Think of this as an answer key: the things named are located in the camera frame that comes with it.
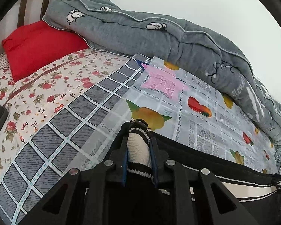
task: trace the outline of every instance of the folded gray comforter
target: folded gray comforter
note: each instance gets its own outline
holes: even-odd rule
[[[224,36],[184,19],[124,11],[109,0],[56,0],[43,21],[76,32],[91,48],[162,58],[227,93],[270,136],[281,165],[281,104]]]

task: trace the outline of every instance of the gray checkered fabric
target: gray checkered fabric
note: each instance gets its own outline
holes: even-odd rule
[[[32,136],[0,184],[0,216],[8,225],[18,224],[33,206],[56,184],[72,159],[80,153],[87,161],[102,160],[108,147],[102,140],[86,153],[81,147],[104,117],[141,75],[137,54],[113,74],[74,99]]]

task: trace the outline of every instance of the mattress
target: mattress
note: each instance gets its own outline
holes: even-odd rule
[[[132,116],[126,100],[139,106],[147,101],[148,107],[162,110],[167,121],[157,133],[260,172],[277,171],[270,140],[237,105],[231,106],[221,93],[182,69],[174,70],[177,74],[171,77],[187,83],[188,88],[177,83],[172,93],[165,94],[148,87],[149,82],[143,87],[150,75],[145,67],[164,70],[171,65],[140,54],[129,59],[86,49],[20,82],[12,81],[10,70],[0,72],[0,105],[10,113],[0,133],[0,216],[7,224],[17,224],[69,168],[86,170],[103,160],[122,123]],[[140,96],[135,97],[135,92],[141,92]],[[194,107],[194,100],[192,108],[188,106],[189,115],[181,114],[181,107],[170,112],[169,104],[184,99],[183,92],[194,94],[200,105],[213,109],[214,118]],[[192,122],[196,132],[191,131]],[[219,138],[221,131],[212,131],[211,124],[227,129],[222,132],[229,136]],[[233,144],[239,146],[231,149],[234,153],[227,142],[232,141],[232,131],[238,133]],[[265,153],[258,147],[266,149]],[[250,157],[242,159],[243,153]]]

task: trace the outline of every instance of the floral bedsheet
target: floral bedsheet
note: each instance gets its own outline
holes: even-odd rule
[[[74,98],[127,61],[123,56],[84,49],[17,82],[10,69],[0,71],[0,105],[9,111],[0,132],[0,183],[25,140]]]

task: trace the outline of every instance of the black metal frame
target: black metal frame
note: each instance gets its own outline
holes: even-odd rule
[[[107,184],[126,184],[128,130],[132,125],[140,127],[137,120],[131,123],[120,149],[114,150],[109,160],[87,171],[71,169],[19,225],[107,225],[108,199],[105,198],[105,187]],[[192,171],[169,160],[167,152],[159,150],[152,135],[150,155],[155,187],[170,190],[174,211],[173,224],[196,224],[190,194],[190,187],[193,187],[199,224],[225,225],[233,221],[235,225],[258,225],[214,174],[208,169]]]

